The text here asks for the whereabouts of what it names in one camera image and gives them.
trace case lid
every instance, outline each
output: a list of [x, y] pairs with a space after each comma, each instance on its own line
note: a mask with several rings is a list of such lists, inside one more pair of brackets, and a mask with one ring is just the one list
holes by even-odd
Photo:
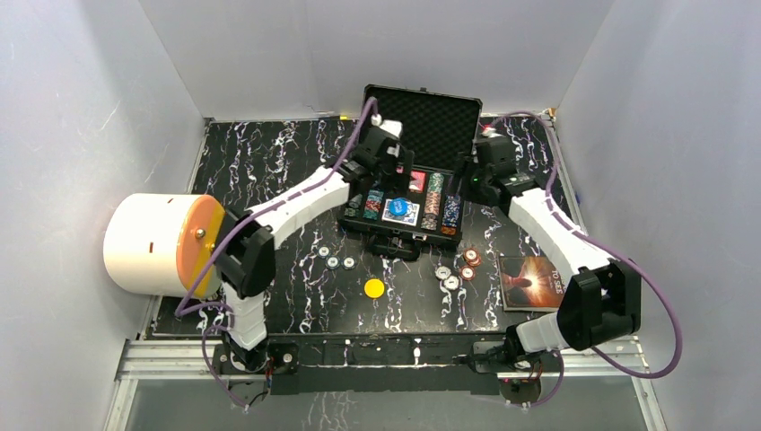
[[401, 144], [414, 164], [454, 171], [458, 152], [469, 152], [478, 130], [481, 101], [426, 91], [368, 85], [364, 99], [378, 99], [383, 119], [402, 122]]

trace cylindrical container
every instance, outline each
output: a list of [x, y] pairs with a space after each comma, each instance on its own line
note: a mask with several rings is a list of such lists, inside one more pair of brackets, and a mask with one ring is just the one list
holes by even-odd
[[[106, 229], [106, 270], [129, 292], [182, 297], [214, 251], [223, 217], [222, 205], [208, 195], [129, 196]], [[220, 284], [212, 268], [194, 297], [207, 298]]]

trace yellow poker chip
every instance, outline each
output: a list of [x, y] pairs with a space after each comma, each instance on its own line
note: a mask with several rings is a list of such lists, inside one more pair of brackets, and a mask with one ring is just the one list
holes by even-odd
[[384, 292], [386, 292], [386, 285], [378, 278], [367, 280], [367, 283], [364, 284], [364, 294], [372, 299], [380, 298]]

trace white enclosure wall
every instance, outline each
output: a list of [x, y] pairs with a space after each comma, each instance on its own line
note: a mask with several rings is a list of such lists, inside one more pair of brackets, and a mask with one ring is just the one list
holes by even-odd
[[[669, 429], [758, 429], [761, 4], [617, 1], [558, 111], [591, 233], [649, 269], [685, 334]], [[644, 295], [645, 353], [674, 338]]]
[[613, 0], [140, 0], [205, 117], [355, 115], [364, 86], [555, 107]]
[[147, 304], [104, 230], [185, 191], [203, 120], [135, 0], [0, 1], [0, 114], [0, 429], [99, 429]]

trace gray floor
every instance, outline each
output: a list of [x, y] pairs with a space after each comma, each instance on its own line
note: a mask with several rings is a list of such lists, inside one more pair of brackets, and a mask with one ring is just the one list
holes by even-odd
[[[554, 378], [543, 379], [547, 388]], [[524, 413], [466, 392], [319, 392], [273, 396], [247, 414], [212, 381], [141, 381], [127, 430], [645, 430], [632, 380], [575, 377]]]

